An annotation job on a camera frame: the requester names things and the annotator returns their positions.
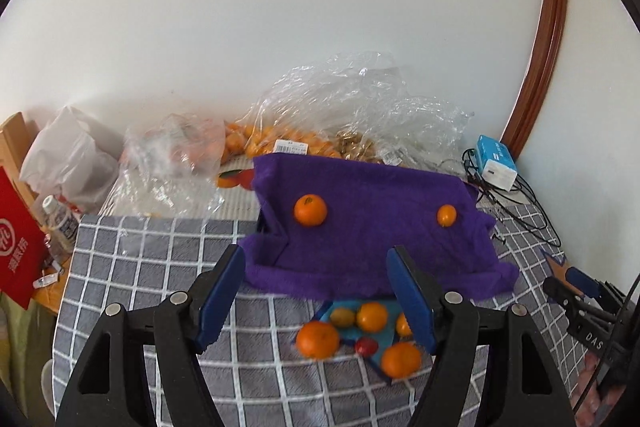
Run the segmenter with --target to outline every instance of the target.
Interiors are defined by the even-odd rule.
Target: red box
[[[0,169],[0,290],[29,306],[33,281],[40,277],[47,256],[44,233]]]

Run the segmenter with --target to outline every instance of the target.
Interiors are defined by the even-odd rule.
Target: purple towel
[[[392,294],[386,252],[404,245],[446,291],[484,299],[513,290],[518,268],[500,263],[489,233],[493,217],[476,209],[460,179],[318,156],[275,153],[255,159],[254,190],[265,232],[244,238],[246,279],[298,298],[373,298]],[[319,227],[302,227],[293,207],[318,194],[328,207]],[[458,218],[444,229],[443,204]]]

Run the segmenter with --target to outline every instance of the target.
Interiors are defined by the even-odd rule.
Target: blue tissue box
[[[518,170],[506,145],[481,134],[476,144],[476,162],[485,181],[503,190],[511,190]]]

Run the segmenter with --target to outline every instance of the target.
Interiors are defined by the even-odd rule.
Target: plastic bag
[[[246,155],[276,140],[307,153],[463,174],[460,142],[470,115],[452,103],[410,97],[391,55],[335,55],[290,70],[244,117]]]
[[[103,208],[119,216],[210,217],[223,197],[216,185],[223,121],[172,114],[139,133],[128,130],[120,175]]]
[[[40,195],[54,194],[82,212],[97,212],[118,175],[118,162],[97,148],[95,140],[64,107],[33,141],[20,180]]]

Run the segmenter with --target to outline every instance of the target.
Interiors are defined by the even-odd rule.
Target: barcode sticker
[[[309,149],[308,144],[293,142],[291,140],[276,140],[276,147],[273,152],[286,152],[289,154],[306,154]]]
[[[382,155],[382,161],[385,165],[397,167],[402,163],[402,158],[399,158],[393,151],[385,151]]]

